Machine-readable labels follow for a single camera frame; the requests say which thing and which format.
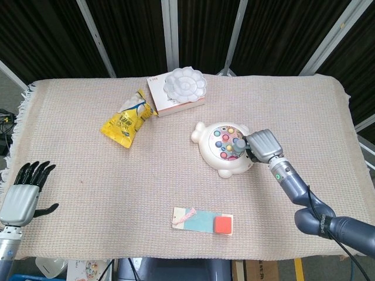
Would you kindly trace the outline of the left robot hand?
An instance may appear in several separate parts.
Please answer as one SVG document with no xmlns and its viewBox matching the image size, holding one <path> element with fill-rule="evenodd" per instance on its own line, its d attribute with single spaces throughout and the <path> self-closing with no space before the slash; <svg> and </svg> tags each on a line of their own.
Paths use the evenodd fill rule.
<svg viewBox="0 0 375 281">
<path fill-rule="evenodd" d="M 34 218 L 49 215 L 59 207 L 58 203 L 54 203 L 45 209 L 36 208 L 45 182 L 55 167 L 49 161 L 36 161 L 26 163 L 20 168 L 1 207 L 3 225 L 24 227 Z"/>
</svg>

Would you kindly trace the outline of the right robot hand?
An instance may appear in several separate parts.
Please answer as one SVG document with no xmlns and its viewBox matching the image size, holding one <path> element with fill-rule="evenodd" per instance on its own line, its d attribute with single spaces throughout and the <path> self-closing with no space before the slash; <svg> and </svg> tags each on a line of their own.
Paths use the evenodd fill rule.
<svg viewBox="0 0 375 281">
<path fill-rule="evenodd" d="M 243 137 L 246 152 L 254 163 L 269 164 L 273 158 L 283 157 L 280 143 L 269 129 L 260 130 Z"/>
</svg>

